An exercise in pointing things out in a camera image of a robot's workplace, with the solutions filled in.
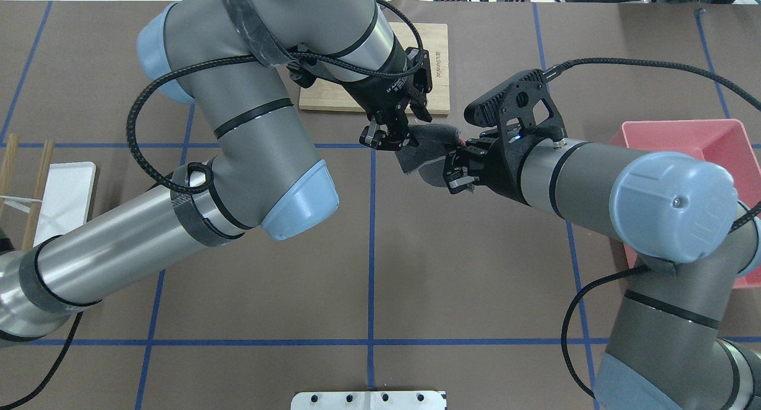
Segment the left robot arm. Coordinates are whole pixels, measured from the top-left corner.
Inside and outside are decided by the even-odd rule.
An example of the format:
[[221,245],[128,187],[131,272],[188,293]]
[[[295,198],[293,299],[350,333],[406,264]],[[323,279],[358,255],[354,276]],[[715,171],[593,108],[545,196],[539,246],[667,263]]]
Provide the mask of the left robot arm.
[[[104,297],[253,228],[272,239],[326,220],[339,196],[326,161],[277,67],[310,87],[340,85],[365,111],[360,144],[416,146],[407,109],[430,121],[429,53],[404,48],[383,0],[182,0],[140,33],[137,50],[152,82],[128,112],[131,155],[152,179],[116,209],[30,250],[2,252],[2,346],[41,339]],[[221,154],[158,172],[137,144],[137,119],[156,91],[193,102]]]

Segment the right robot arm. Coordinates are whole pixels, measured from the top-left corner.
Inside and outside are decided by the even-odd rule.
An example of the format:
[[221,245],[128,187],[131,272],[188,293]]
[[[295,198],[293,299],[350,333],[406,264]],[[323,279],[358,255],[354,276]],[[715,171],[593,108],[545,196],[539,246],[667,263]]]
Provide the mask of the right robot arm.
[[625,243],[628,279],[593,384],[606,409],[758,409],[759,353],[721,339],[737,275],[759,265],[759,220],[714,163],[565,139],[482,137],[448,153],[453,194],[478,185]]

